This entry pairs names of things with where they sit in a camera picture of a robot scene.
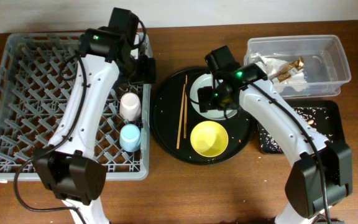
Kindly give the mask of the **gold snack wrapper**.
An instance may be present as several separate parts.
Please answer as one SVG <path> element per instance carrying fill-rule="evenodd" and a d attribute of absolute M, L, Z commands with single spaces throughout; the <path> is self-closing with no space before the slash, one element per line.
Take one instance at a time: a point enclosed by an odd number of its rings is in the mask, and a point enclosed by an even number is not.
<path fill-rule="evenodd" d="M 280 71 L 278 71 L 273 78 L 276 78 L 279 82 L 296 75 L 301 72 L 305 67 L 305 62 L 303 57 L 300 57 L 298 60 L 285 64 Z"/>

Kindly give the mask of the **yellow bowl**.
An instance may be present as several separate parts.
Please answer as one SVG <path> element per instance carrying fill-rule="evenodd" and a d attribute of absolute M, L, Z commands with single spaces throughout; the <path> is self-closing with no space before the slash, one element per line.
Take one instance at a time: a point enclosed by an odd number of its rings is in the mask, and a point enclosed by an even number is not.
<path fill-rule="evenodd" d="M 203 157 L 217 157 L 226 150 L 229 136 L 221 124 L 203 121 L 192 129 L 190 143 L 197 154 Z"/>

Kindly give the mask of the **grey plate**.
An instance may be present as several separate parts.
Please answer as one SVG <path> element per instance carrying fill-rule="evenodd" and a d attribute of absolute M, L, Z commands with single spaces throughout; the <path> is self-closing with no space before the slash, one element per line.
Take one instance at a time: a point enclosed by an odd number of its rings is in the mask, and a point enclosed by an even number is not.
<path fill-rule="evenodd" d="M 191 84 L 190 98 L 198 102 L 198 104 L 191 102 L 194 110 L 202 117 L 214 120 L 222 121 L 226 118 L 232 119 L 237 118 L 239 113 L 235 109 L 230 110 L 219 110 L 216 106 L 215 96 L 213 96 L 213 77 L 210 73 L 202 73 L 195 81 Z"/>

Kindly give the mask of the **grey dishwasher rack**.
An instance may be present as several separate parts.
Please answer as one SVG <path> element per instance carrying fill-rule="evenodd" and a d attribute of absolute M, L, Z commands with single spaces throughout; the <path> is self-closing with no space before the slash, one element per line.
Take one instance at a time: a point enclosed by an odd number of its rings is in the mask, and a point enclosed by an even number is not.
<path fill-rule="evenodd" d="M 48 143 L 64 114 L 73 82 L 64 78 L 76 72 L 69 62 L 78 48 L 80 34 L 12 34 L 5 44 L 0 65 L 0 183 L 13 179 L 36 181 L 38 175 L 25 164 L 36 147 Z M 107 180 L 143 180 L 149 174 L 151 86 L 123 84 L 111 90 L 103 109 L 95 140 L 94 158 L 107 170 Z M 139 96 L 141 116 L 135 122 L 141 131 L 136 152 L 119 144 L 121 128 L 127 124 L 119 114 L 122 95 Z"/>

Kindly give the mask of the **wooden chopstick right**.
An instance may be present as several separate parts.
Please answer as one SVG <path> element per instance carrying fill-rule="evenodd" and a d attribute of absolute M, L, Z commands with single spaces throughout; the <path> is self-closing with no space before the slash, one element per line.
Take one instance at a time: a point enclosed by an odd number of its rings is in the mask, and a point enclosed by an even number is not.
<path fill-rule="evenodd" d="M 187 136 L 187 104 L 188 104 L 188 97 L 187 97 L 187 93 L 186 93 L 186 89 L 187 89 L 187 83 L 188 83 L 188 76 L 185 76 L 185 100 L 184 100 L 184 132 L 183 132 L 183 138 L 186 139 Z"/>

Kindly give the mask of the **pink cup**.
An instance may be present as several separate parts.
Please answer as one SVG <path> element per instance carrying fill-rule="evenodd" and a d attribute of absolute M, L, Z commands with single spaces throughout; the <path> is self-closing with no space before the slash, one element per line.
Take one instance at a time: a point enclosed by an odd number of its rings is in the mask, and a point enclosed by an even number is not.
<path fill-rule="evenodd" d="M 124 120 L 137 120 L 141 114 L 140 98 L 135 93 L 123 94 L 120 100 L 119 114 Z"/>

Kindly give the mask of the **food scraps and rice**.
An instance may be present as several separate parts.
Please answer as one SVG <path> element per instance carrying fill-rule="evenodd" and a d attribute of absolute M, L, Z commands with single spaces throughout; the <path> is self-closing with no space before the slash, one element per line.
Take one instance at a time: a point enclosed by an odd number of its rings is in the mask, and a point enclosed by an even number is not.
<path fill-rule="evenodd" d="M 317 132 L 326 136 L 331 142 L 336 138 L 333 119 L 327 108 L 294 107 L 294 110 Z M 268 131 L 258 124 L 260 150 L 264 154 L 282 154 L 282 149 Z"/>

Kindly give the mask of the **white napkin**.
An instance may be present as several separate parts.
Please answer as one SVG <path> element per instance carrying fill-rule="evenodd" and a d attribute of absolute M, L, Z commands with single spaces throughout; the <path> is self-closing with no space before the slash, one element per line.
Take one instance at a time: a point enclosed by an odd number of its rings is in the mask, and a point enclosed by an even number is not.
<path fill-rule="evenodd" d="M 291 87 L 297 92 L 307 89 L 309 84 L 306 81 L 304 69 L 283 82 L 279 82 L 276 78 L 273 78 L 273 76 L 287 63 L 290 62 L 277 58 L 261 57 L 256 65 L 267 74 L 269 80 L 273 81 L 273 85 L 279 93 L 281 93 L 285 87 Z"/>

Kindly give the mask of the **blue cup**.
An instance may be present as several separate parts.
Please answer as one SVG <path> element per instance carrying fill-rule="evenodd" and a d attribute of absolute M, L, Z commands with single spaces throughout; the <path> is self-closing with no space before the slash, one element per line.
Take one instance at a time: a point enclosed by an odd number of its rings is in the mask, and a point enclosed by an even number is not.
<path fill-rule="evenodd" d="M 140 129 L 134 124 L 122 127 L 119 136 L 121 148 L 127 152 L 135 152 L 140 149 Z"/>

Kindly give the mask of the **round black tray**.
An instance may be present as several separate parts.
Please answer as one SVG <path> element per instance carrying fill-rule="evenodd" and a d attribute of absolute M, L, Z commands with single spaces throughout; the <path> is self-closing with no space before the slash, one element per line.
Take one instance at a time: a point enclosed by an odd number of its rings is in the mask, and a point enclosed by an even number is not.
<path fill-rule="evenodd" d="M 222 163 L 243 150 L 252 139 L 257 121 L 245 111 L 240 111 L 229 119 L 218 121 L 227 131 L 229 142 L 226 150 L 216 157 L 199 155 L 191 146 L 190 138 L 180 140 L 177 149 L 177 136 L 183 85 L 189 85 L 208 71 L 206 67 L 190 67 L 166 78 L 153 94 L 150 112 L 150 128 L 161 147 L 173 157 L 194 165 Z"/>

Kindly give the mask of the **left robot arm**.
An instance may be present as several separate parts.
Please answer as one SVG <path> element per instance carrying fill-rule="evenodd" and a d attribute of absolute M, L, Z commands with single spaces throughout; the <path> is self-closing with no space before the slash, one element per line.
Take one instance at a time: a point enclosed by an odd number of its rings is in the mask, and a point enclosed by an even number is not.
<path fill-rule="evenodd" d="M 63 118 L 47 146 L 28 161 L 75 223 L 109 223 L 100 198 L 108 169 L 93 158 L 94 144 L 111 90 L 156 81 L 155 59 L 131 53 L 144 45 L 135 40 L 143 27 L 133 12 L 115 7 L 107 26 L 80 36 L 73 55 L 79 67 Z"/>

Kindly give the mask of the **black rectangular bin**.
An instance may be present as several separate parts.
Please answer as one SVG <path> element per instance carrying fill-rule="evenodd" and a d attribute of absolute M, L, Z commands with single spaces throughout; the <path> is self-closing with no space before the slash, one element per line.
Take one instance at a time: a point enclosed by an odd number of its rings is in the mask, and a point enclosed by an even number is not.
<path fill-rule="evenodd" d="M 313 129 L 331 142 L 345 141 L 338 105 L 331 100 L 287 100 L 287 103 Z M 262 154 L 283 154 L 278 143 L 259 123 L 259 145 Z"/>

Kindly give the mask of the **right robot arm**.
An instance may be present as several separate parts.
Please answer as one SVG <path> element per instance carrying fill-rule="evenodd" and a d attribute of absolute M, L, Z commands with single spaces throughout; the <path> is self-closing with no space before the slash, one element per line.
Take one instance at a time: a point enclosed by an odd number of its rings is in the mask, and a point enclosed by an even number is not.
<path fill-rule="evenodd" d="M 224 45 L 205 56 L 212 75 L 210 102 L 220 110 L 244 110 L 274 138 L 291 172 L 285 185 L 288 204 L 274 223 L 331 223 L 330 207 L 350 196 L 352 151 L 314 130 L 276 92 L 256 64 L 244 67 Z"/>

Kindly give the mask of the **wooden chopstick left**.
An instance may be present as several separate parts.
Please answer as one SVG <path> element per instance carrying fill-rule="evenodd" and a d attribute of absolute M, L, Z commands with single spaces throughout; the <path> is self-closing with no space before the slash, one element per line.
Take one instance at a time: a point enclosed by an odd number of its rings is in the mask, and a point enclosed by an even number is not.
<path fill-rule="evenodd" d="M 184 110 L 184 103 L 185 103 L 185 90 L 186 90 L 186 84 L 183 84 L 183 90 L 182 90 L 182 95 L 181 95 L 180 117 L 179 117 L 179 124 L 178 124 L 177 144 L 176 144 L 177 150 L 179 150 L 179 148 L 180 148 L 181 129 L 182 129 L 182 122 L 183 122 L 183 110 Z"/>

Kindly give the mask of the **clear plastic bin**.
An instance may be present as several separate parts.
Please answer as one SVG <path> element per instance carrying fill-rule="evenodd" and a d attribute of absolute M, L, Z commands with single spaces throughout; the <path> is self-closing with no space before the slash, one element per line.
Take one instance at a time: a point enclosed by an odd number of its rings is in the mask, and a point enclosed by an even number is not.
<path fill-rule="evenodd" d="M 351 80 L 349 63 L 339 38 L 335 35 L 295 35 L 249 39 L 244 64 L 257 63 L 261 57 L 292 62 L 303 57 L 309 87 L 297 92 L 285 87 L 283 98 L 336 96 L 341 86 Z"/>

